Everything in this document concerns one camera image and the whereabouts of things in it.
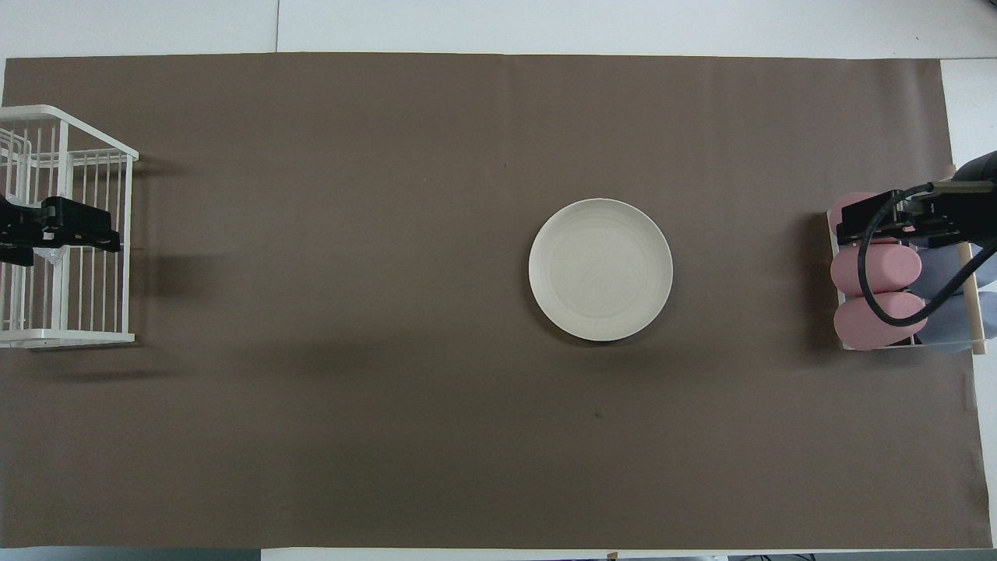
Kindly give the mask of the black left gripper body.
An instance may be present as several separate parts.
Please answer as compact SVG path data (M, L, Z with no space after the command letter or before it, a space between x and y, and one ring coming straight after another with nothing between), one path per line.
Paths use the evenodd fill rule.
M38 206L15 205L4 199L1 217L2 233L15 238L118 239L113 217L100 207L84 205L64 198L48 196Z

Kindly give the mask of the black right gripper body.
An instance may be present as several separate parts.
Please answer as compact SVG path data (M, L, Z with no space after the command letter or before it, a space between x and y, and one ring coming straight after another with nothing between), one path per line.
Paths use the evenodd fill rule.
M872 231L872 244L954 245L965 241L954 221L936 209L936 194L916 192L894 201L900 194L899 189L891 189L841 205L837 244L857 245L868 231ZM883 207L882 219L870 230L873 217Z

